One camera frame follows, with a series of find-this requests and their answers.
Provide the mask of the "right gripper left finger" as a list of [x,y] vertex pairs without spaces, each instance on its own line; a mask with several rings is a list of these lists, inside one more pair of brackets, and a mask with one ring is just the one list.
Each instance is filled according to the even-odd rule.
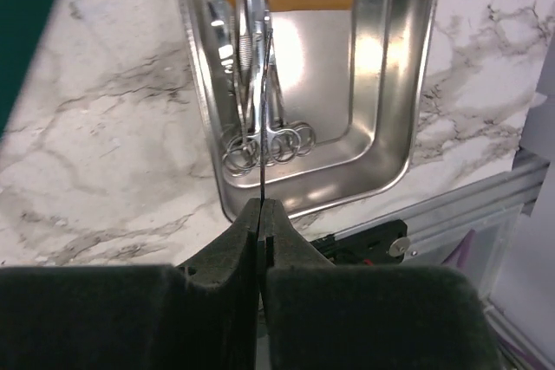
[[2,268],[2,368],[254,368],[260,214],[180,266]]

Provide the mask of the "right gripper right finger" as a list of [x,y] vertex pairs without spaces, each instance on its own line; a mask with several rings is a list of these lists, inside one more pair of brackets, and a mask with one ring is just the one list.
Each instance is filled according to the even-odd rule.
[[274,369],[498,369],[472,284],[444,266],[335,265],[263,202],[264,313]]

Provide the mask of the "steel hemostat clamp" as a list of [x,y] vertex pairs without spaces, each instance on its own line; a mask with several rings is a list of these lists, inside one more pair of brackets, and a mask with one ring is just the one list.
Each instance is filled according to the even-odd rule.
[[314,128],[284,116],[271,14],[265,0],[234,0],[229,22],[231,92],[239,127],[225,145],[223,167],[233,177],[286,165],[311,153]]

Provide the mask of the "steel scalpel handle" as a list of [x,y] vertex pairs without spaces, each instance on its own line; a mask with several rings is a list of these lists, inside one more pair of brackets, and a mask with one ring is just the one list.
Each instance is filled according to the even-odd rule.
[[272,32],[269,28],[267,16],[263,16],[260,21],[261,25],[261,38],[258,50],[258,72],[259,72],[259,121],[260,121],[260,199],[261,202],[265,200],[265,184],[266,184],[266,166],[270,159],[271,151],[268,140],[268,94],[267,94],[267,78],[268,78],[268,65],[269,54],[272,40]]

